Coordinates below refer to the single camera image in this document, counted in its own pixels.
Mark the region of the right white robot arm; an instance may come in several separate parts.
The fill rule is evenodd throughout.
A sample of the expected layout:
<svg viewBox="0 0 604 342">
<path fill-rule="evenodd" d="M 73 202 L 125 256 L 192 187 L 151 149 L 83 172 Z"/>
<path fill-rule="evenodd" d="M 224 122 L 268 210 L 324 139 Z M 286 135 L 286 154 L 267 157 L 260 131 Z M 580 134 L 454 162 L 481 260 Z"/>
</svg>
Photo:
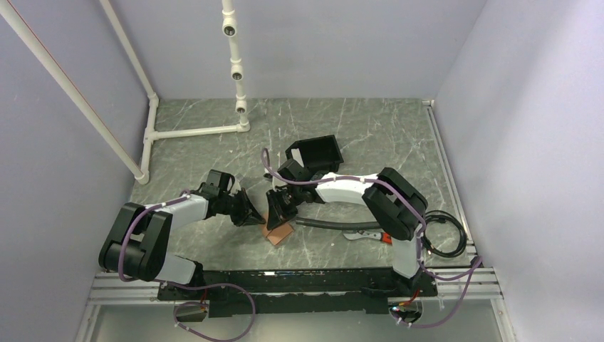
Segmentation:
<svg viewBox="0 0 604 342">
<path fill-rule="evenodd" d="M 313 172 L 289 160 L 273 176 L 284 184 L 266 193 L 267 229 L 293 220 L 298 206 L 304 202 L 342 202 L 367 207 L 392 240 L 394 290 L 402 296 L 418 292 L 422 274 L 420 230 L 425 227 L 428 203 L 401 174 L 391 167 L 366 176 Z"/>
</svg>

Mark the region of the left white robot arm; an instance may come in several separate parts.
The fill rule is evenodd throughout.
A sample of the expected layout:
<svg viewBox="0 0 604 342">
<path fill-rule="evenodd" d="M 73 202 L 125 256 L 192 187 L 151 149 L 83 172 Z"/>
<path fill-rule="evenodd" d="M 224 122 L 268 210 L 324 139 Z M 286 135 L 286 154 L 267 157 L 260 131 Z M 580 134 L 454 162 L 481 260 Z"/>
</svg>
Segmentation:
<svg viewBox="0 0 604 342">
<path fill-rule="evenodd" d="M 235 176 L 211 170 L 195 190 L 157 204 L 125 203 L 100 249 L 99 266 L 121 281 L 161 281 L 176 284 L 186 299 L 204 290 L 203 266 L 168 252 L 177 228 L 224 215 L 236 227 L 265 224 Z"/>
</svg>

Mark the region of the brown leather card holder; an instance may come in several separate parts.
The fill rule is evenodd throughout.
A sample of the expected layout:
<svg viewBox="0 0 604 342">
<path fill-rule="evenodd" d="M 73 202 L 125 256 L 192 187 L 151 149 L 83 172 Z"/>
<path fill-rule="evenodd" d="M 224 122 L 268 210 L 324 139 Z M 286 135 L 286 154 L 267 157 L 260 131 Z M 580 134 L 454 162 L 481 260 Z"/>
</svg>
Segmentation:
<svg viewBox="0 0 604 342">
<path fill-rule="evenodd" d="M 275 247 L 295 232 L 294 228 L 289 223 L 282 224 L 275 229 L 269 230 L 267 228 L 268 213 L 264 212 L 262 216 L 266 220 L 266 223 L 261 225 L 261 234 Z"/>
</svg>

